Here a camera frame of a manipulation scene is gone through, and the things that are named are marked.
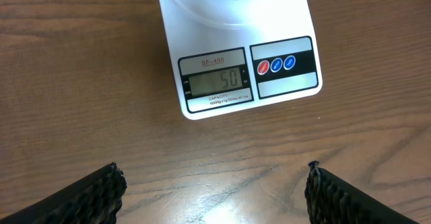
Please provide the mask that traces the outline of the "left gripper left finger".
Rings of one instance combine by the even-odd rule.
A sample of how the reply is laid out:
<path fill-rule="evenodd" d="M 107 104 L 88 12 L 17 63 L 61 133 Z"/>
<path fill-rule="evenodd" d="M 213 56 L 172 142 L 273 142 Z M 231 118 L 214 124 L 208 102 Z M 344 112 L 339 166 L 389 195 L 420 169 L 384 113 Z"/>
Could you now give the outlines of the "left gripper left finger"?
<path fill-rule="evenodd" d="M 127 183 L 112 162 L 1 220 L 1 224 L 115 224 Z"/>

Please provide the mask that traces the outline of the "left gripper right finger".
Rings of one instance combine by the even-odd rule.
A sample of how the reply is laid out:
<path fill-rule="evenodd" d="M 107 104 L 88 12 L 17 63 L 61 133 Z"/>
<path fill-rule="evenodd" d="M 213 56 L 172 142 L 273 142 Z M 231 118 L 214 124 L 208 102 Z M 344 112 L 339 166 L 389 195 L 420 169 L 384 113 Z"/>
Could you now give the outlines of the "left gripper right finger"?
<path fill-rule="evenodd" d="M 312 224 L 418 224 L 319 167 L 318 161 L 308 166 L 304 195 Z"/>

